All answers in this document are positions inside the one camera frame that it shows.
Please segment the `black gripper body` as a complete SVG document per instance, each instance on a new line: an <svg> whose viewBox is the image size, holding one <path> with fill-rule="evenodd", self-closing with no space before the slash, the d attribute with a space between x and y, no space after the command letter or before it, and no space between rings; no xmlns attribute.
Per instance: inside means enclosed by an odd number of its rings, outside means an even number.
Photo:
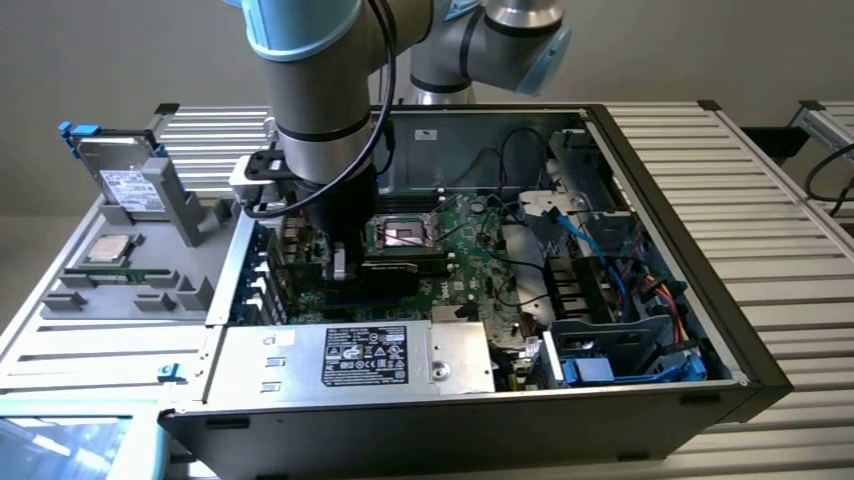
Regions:
<svg viewBox="0 0 854 480"><path fill-rule="evenodd" d="M365 169L302 209L309 224L327 235L333 243L361 246L378 196L377 170Z"/></svg>

